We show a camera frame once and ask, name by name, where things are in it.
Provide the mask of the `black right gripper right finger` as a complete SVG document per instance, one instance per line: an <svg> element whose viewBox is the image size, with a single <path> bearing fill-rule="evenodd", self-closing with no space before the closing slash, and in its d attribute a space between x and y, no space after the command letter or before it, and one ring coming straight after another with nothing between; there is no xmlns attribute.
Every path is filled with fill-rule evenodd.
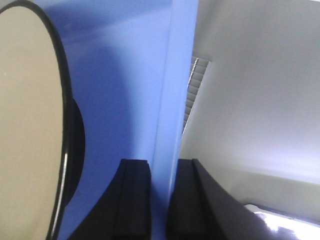
<svg viewBox="0 0 320 240"><path fill-rule="evenodd" d="M198 159L179 159L166 225L169 240L278 240Z"/></svg>

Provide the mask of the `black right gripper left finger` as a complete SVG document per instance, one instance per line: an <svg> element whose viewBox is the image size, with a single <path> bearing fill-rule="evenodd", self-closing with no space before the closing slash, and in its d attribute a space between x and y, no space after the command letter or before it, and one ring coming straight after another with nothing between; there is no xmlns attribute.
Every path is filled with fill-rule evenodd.
<svg viewBox="0 0 320 240"><path fill-rule="evenodd" d="M109 186L71 240L149 240L151 170L147 160L122 159Z"/></svg>

